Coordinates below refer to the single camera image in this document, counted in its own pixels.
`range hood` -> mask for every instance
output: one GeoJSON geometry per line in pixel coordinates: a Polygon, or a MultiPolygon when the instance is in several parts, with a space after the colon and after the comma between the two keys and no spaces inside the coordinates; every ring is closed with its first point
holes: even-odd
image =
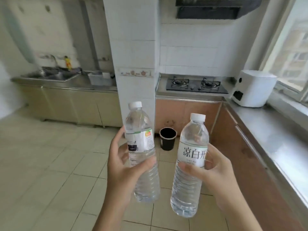
{"type": "Polygon", "coordinates": [[[177,19],[238,19],[262,0],[176,0],[177,19]]]}

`tiled floor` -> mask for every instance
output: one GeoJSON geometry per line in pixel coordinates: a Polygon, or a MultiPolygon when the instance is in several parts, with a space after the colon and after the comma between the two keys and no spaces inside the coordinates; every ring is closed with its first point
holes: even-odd
{"type": "MultiPolygon", "coordinates": [[[[104,200],[108,149],[117,131],[41,122],[26,108],[0,120],[0,230],[90,231],[104,200]]],[[[195,217],[185,219],[172,211],[178,140],[172,151],[163,151],[159,140],[155,142],[160,198],[145,204],[133,197],[121,230],[228,231],[205,187],[195,217]]]]}

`gas stove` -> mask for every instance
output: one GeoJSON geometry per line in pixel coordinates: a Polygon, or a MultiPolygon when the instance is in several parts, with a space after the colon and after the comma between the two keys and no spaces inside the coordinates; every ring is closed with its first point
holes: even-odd
{"type": "Polygon", "coordinates": [[[203,77],[202,80],[168,78],[166,90],[228,94],[216,77],[203,77]]]}

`forearm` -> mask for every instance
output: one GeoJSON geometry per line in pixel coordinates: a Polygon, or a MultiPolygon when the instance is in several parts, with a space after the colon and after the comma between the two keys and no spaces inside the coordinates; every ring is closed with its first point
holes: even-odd
{"type": "Polygon", "coordinates": [[[239,231],[262,231],[259,222],[240,193],[227,206],[225,214],[228,221],[239,231]]]}
{"type": "Polygon", "coordinates": [[[106,195],[92,231],[119,231],[124,211],[125,206],[119,200],[106,195]]]}

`plastic bottle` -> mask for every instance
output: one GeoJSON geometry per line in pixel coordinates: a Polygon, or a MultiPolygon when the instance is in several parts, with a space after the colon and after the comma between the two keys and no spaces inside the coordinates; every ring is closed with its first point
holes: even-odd
{"type": "Polygon", "coordinates": [[[193,217],[198,209],[202,181],[183,172],[180,161],[204,167],[209,132],[204,126],[205,115],[191,113],[190,122],[181,132],[170,203],[182,217],[193,217]]]}
{"type": "MultiPolygon", "coordinates": [[[[140,101],[128,104],[130,112],[125,121],[125,137],[127,139],[131,166],[137,165],[155,155],[154,135],[148,115],[142,110],[140,101]]],[[[160,194],[157,164],[146,171],[138,179],[135,197],[139,202],[153,202],[160,194]]]]}

